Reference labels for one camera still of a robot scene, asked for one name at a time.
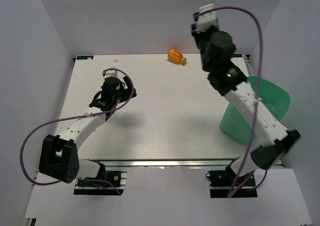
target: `orange plastic bottle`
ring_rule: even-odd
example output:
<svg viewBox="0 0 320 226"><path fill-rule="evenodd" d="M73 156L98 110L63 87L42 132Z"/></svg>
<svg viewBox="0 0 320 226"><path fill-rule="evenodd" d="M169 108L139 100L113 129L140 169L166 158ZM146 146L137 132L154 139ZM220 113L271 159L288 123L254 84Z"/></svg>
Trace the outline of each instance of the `orange plastic bottle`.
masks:
<svg viewBox="0 0 320 226"><path fill-rule="evenodd" d="M181 65L184 65L187 61L187 59L174 48L169 51L168 58L175 63L180 63Z"/></svg>

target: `green bin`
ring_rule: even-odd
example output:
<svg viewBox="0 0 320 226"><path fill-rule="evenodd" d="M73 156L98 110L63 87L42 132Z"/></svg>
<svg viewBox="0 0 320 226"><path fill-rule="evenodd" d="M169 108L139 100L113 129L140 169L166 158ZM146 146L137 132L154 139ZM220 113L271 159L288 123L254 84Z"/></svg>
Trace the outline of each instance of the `green bin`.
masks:
<svg viewBox="0 0 320 226"><path fill-rule="evenodd" d="M248 81L255 91L258 77L249 76ZM279 86L262 78L260 83L259 97L262 98L262 103L278 121L283 119L289 110L291 103L289 94ZM225 110L220 122L220 128L223 132L239 143L249 143L251 126L231 103L229 103Z"/></svg>

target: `white backdrop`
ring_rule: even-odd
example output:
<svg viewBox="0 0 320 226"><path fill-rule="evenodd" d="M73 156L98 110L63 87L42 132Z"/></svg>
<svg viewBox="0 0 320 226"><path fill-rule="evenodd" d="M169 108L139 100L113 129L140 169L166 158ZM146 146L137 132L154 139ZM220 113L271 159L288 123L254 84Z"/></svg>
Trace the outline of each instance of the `white backdrop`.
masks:
<svg viewBox="0 0 320 226"><path fill-rule="evenodd" d="M264 28L279 0L42 0L73 57L77 54L197 53L190 33L192 13L200 6L235 5L251 10ZM255 25L241 12L218 13L237 51L250 54Z"/></svg>
<svg viewBox="0 0 320 226"><path fill-rule="evenodd" d="M73 61L41 0L0 0L0 22L0 225L19 226L32 187L20 169L20 146L35 126L59 116ZM31 176L53 127L26 146Z"/></svg>
<svg viewBox="0 0 320 226"><path fill-rule="evenodd" d="M320 225L319 89L320 1L281 0L264 30L263 78L285 89L291 107L283 120L301 133L285 158L292 167L312 223ZM258 47L251 62L257 66Z"/></svg>

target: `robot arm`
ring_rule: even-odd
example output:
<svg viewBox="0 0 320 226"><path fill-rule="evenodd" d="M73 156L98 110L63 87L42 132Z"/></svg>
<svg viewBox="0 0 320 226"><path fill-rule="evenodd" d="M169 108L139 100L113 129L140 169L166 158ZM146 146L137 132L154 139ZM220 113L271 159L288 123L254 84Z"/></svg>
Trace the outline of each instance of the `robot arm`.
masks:
<svg viewBox="0 0 320 226"><path fill-rule="evenodd" d="M90 115L113 110L119 103L127 101L133 86L126 77L123 78L125 83L121 82L116 71L104 71L102 74L104 77L102 91L94 96L85 113L87 117L78 119L66 130L55 136L48 135L43 140L39 172L65 183L70 183L75 178L103 179L104 164L93 160L79 160L78 150L87 137L114 112ZM133 90L132 97L136 97L136 90Z"/></svg>
<svg viewBox="0 0 320 226"><path fill-rule="evenodd" d="M199 8L199 12L214 8L213 4ZM192 36L200 50L202 69L208 72L208 80L221 96L236 107L239 113L251 124L254 117L255 92L243 72L231 62L236 46L232 37L219 30L218 19L214 12L197 17L191 25ZM297 130L289 131L268 111L265 105L257 101L255 133L260 146L250 152L241 176L258 168L267 170L286 154L300 138ZM234 178L241 165L238 158L226 167L226 173Z"/></svg>

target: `purple cable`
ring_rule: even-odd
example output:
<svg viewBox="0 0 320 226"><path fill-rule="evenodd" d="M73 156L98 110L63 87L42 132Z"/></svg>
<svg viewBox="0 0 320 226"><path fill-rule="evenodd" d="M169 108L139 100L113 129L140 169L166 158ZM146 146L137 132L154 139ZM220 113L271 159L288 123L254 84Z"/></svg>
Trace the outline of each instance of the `purple cable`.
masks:
<svg viewBox="0 0 320 226"><path fill-rule="evenodd" d="M249 140L249 143L248 143L248 146L246 148L246 151L244 153L244 156L243 156L243 160L241 162L241 165L239 167L239 170L238 172L236 173L236 176L235 178L233 179L233 182L232 182L232 185L231 185L231 188L230 188L230 191L228 193L228 199L230 199L238 190L239 190L239 187L237 187L235 190L234 190L234 187L236 186L236 183L237 183L237 180L239 178L239 175L241 173L241 170L243 169L244 165L245 165L245 162L247 160L247 157L248 157L248 154L250 152L250 148L251 148L251 144L253 142L253 139L254 139L254 135L255 135L255 128L256 128L256 122L257 122L257 111L258 111L258 104L257 104L257 101L258 101L258 98L259 98L259 92L260 92L260 82L261 82L261 72L262 72L262 58L263 58L263 35L262 35L262 31L261 31L261 27L260 27L260 24L258 22L258 19L248 10L246 9L243 9L241 7L236 7L236 6L223 6L223 7L217 7L217 8L214 8L214 9L209 9L209 10L205 10L201 13L198 13L196 14L195 16L196 17L199 17L201 15L204 15L206 13L209 13L209 12L213 12L213 11L216 11L216 10L222 10L222 9L233 9L233 10L238 10L238 11L242 11L248 15L250 15L252 17L252 19L254 20L255 24L256 24L256 27L258 29L258 36L259 36L259 48L260 48L260 55L259 55L259 63L258 63L258 73L257 73L257 76L258 76L258 80L257 80L257 84L256 84L256 92L255 92L255 99L256 99L256 102L254 103L254 113L253 113L253 120L252 120L252 129L251 129L251 134L250 134L250 140Z"/></svg>
<svg viewBox="0 0 320 226"><path fill-rule="evenodd" d="M267 172L268 172L268 170L266 170L266 171L264 172L264 176L263 176L263 178L262 178L262 180L260 181L259 184L257 184L256 186L254 186L254 187L251 188L251 189L247 189L246 191L251 191L251 190L255 190L255 189L259 188L260 185L262 185L262 183L265 181L265 179L266 179L266 177L267 177Z"/></svg>
<svg viewBox="0 0 320 226"><path fill-rule="evenodd" d="M96 180L96 179L88 179L88 178L84 178L82 179L84 181L90 181L90 182L103 182L103 183L107 183L108 185L110 185L116 192L118 195L121 195L121 193L119 192L119 190L112 184L110 183L108 180Z"/></svg>
<svg viewBox="0 0 320 226"><path fill-rule="evenodd" d="M94 113L94 114L89 114L88 116L97 116L97 115L102 115L102 114L107 114L107 113L112 113L112 112L115 112L117 110L120 110L121 108L123 108L125 105L128 104L128 102L131 100L133 94L134 94L134 84L132 82L132 80L130 79L130 77L122 70L119 70L119 69L116 69L116 68L109 68L107 70L115 70L115 71L118 71L118 72L121 72L122 74L124 74L131 86L132 86L132 91L131 91L131 94L128 98L128 100L123 104L121 105L120 107L118 108L115 108L113 110L108 110L108 111L102 111L102 112L99 112L99 113ZM35 127L33 130L30 131L30 133L25 137L22 145L21 145L21 149L20 149L20 156L19 156L19 159L20 159L20 165L21 165L21 169L22 169L22 172L24 174L24 176L31 182L33 183L34 185L39 185L39 186L46 186L46 185L53 185L53 184L56 184L56 183L59 183L60 181L53 181L53 182L49 182L49 183L38 183L37 181L33 180L27 173L26 171L26 168L25 168L25 164L24 164L24 149L25 149L25 146L26 146L26 143L28 141L28 139L30 138L30 136L35 132L37 131L38 129L42 128L43 126L46 126L46 125L49 125L49 124L52 124L52 123L57 123L57 122L61 122L61 121L67 121L67 120L74 120L74 119L83 119L83 118L86 118L88 117L87 115L78 115L78 116L73 116L73 117L68 117L68 118L62 118L62 119L57 119L57 120L50 120L48 122L45 122L41 125L38 125L37 127Z"/></svg>

